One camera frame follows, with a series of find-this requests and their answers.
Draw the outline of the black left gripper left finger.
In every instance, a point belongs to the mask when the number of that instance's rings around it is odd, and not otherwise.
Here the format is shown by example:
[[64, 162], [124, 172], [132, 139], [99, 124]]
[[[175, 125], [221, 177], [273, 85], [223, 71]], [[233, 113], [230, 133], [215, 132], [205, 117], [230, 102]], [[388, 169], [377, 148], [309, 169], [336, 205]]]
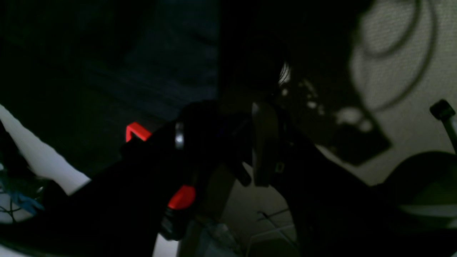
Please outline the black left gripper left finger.
[[198, 101], [182, 109], [144, 142], [142, 181], [147, 200], [171, 200], [186, 185], [204, 199], [208, 183], [218, 166], [218, 103]]

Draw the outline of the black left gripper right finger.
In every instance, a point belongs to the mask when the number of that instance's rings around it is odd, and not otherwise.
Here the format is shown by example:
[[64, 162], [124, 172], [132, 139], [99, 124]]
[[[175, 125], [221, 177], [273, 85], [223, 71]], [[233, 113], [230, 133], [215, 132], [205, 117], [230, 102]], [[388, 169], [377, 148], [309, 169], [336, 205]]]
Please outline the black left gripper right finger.
[[251, 113], [253, 183], [269, 187], [284, 172], [292, 122], [284, 109], [267, 101], [254, 102]]

